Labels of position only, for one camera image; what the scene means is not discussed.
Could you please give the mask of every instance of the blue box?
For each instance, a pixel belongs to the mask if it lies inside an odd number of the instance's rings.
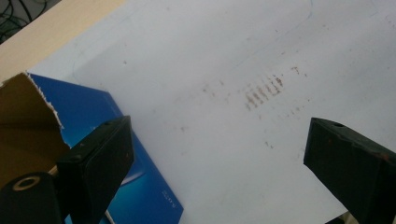
[[[47,103],[53,111],[60,124],[62,139],[69,148],[102,122],[122,116],[108,92],[33,74],[20,74],[17,77],[12,79],[19,79],[24,86],[28,85],[27,83],[35,86],[45,100],[43,104]],[[17,81],[6,81],[1,89],[8,85],[21,85],[15,84]],[[182,205],[135,134],[133,139],[134,164],[108,207],[108,212],[118,224],[178,223],[183,212]]]

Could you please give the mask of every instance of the cardboard box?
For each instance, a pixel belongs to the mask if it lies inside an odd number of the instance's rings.
[[[31,74],[0,87],[0,188],[48,171],[102,122],[122,116],[108,92]],[[183,207],[133,136],[135,161],[108,211],[116,223],[178,223]]]

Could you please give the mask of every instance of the cardboard flap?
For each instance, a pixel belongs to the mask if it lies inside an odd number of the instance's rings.
[[[52,108],[25,74],[0,88],[0,188],[13,178],[48,171],[69,147]]]

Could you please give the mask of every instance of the clamp jaw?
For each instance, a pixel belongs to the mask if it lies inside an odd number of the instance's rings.
[[[0,191],[1,223],[99,223],[134,161],[129,116],[104,122],[50,173],[20,176]]]

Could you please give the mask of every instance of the white sheet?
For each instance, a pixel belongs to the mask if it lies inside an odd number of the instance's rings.
[[[30,72],[109,91],[181,223],[324,223],[346,209],[303,166],[309,120],[396,148],[395,9],[129,1]]]

